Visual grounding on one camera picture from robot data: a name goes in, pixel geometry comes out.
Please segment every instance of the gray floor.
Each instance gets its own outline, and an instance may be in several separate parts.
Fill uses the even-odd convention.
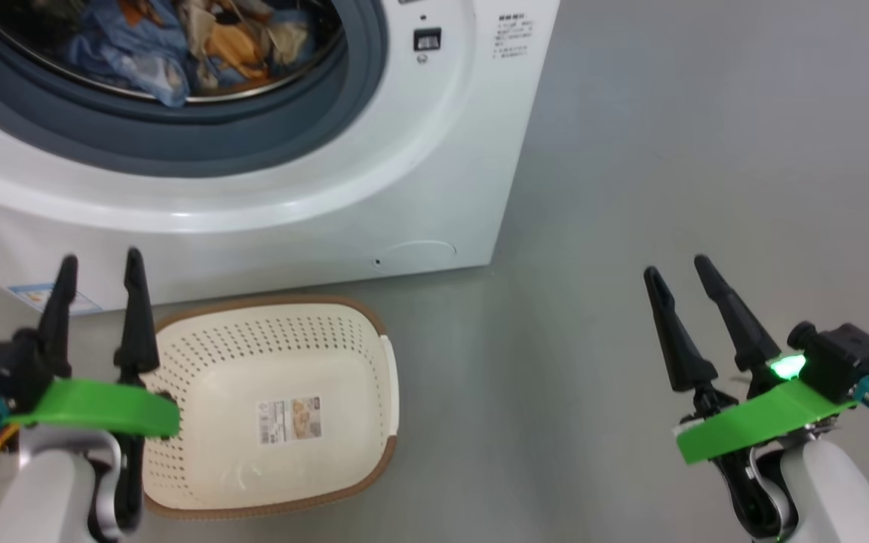
[[[563,0],[493,264],[314,289],[389,324],[384,477],[281,518],[149,518],[136,540],[744,541],[717,472],[680,461],[690,399],[641,281],[662,268],[734,375],[697,252],[781,343],[804,319],[869,330],[869,2]],[[0,296],[3,327],[34,317]],[[77,374],[111,377],[120,319],[73,323]],[[842,420],[869,478],[869,413]]]

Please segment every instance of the clothes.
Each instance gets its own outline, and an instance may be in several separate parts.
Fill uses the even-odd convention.
[[[63,58],[83,72],[121,78],[169,107],[190,94],[186,34],[166,0],[92,0]]]
[[[204,44],[204,52],[211,59],[220,58],[220,68],[230,66],[245,79],[269,77],[261,45],[245,20],[213,25],[210,38]]]
[[[213,90],[220,87],[220,80],[207,66],[204,45],[210,37],[210,29],[216,20],[208,11],[211,0],[185,0],[177,9],[180,24],[186,31],[186,44],[192,57],[193,74],[190,85],[198,90]]]
[[[244,18],[250,18],[261,24],[267,24],[270,21],[270,14],[273,14],[273,8],[263,0],[232,0],[232,3]]]
[[[269,24],[273,41],[272,71],[283,75],[314,56],[311,14],[301,10],[276,10]]]

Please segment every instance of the laundry basket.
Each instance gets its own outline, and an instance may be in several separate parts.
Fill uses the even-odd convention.
[[[277,296],[159,323],[151,391],[180,435],[147,440],[146,505],[177,519],[313,508],[373,484],[394,453],[398,374],[377,316],[350,299]]]

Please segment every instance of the basket rim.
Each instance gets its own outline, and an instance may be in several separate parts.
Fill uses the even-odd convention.
[[[314,295],[314,293],[297,293],[296,295],[286,296],[252,296],[251,298],[234,299],[230,300],[230,302],[213,303],[212,305],[186,309],[186,311],[178,311],[156,322],[156,333],[160,333],[160,331],[169,327],[170,324],[213,313],[223,313],[263,305],[299,305],[300,303],[333,303],[334,305],[351,307],[351,309],[367,317],[372,326],[375,327],[377,336],[387,336],[387,329],[384,327],[384,323],[377,317],[375,312],[369,309],[368,306],[363,305],[363,303],[358,302],[356,299],[346,298],[345,296]]]
[[[165,330],[170,324],[179,323],[187,319],[202,317],[213,313],[222,313],[225,311],[234,311],[237,309],[246,309],[250,307],[259,307],[263,305],[299,305],[300,303],[333,303],[334,305],[344,305],[351,307],[355,311],[362,313],[375,327],[377,336],[387,336],[387,329],[382,321],[377,317],[375,312],[369,309],[363,303],[356,299],[345,298],[344,296],[323,296],[323,295],[286,295],[286,296],[253,296],[253,298],[235,299],[231,302],[214,303],[213,305],[205,305],[203,307],[194,307],[186,311],[179,311],[168,315],[156,322],[156,333]],[[300,511],[303,509],[316,508],[319,505],[327,505],[327,503],[338,502],[341,499],[351,498],[353,495],[360,494],[366,488],[373,485],[380,475],[386,470],[390,464],[391,458],[394,456],[394,449],[398,441],[397,435],[387,437],[387,444],[384,446],[382,456],[377,461],[377,465],[363,479],[355,484],[327,492],[327,494],[312,495],[310,498],[294,499],[290,502],[270,503],[270,505],[254,505],[251,508],[229,508],[229,509],[175,509],[167,508],[166,505],[157,502],[149,497],[146,489],[143,489],[144,505],[149,511],[160,517],[176,520],[187,521],[211,521],[211,520],[234,520],[246,519],[250,517],[261,517],[268,515],[279,515]]]
[[[380,456],[380,460],[377,462],[375,468],[368,474],[368,477],[361,479],[347,488],[328,492],[327,494],[312,495],[310,498],[294,499],[290,502],[270,503],[270,505],[254,505],[252,508],[173,509],[167,508],[166,505],[150,498],[146,489],[144,489],[144,502],[146,508],[154,513],[154,515],[180,521],[227,521],[248,519],[251,517],[281,515],[304,509],[316,508],[319,505],[340,502],[341,499],[351,498],[354,495],[358,495],[360,492],[367,490],[368,487],[373,485],[377,479],[382,476],[388,464],[391,463],[391,458],[394,456],[394,449],[397,446],[397,442],[397,436],[387,437],[387,444],[384,446],[382,456]]]

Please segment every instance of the washing machine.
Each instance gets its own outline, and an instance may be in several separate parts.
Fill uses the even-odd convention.
[[[317,62],[166,107],[35,58],[0,28],[0,287],[76,313],[485,265],[558,0],[334,0]]]

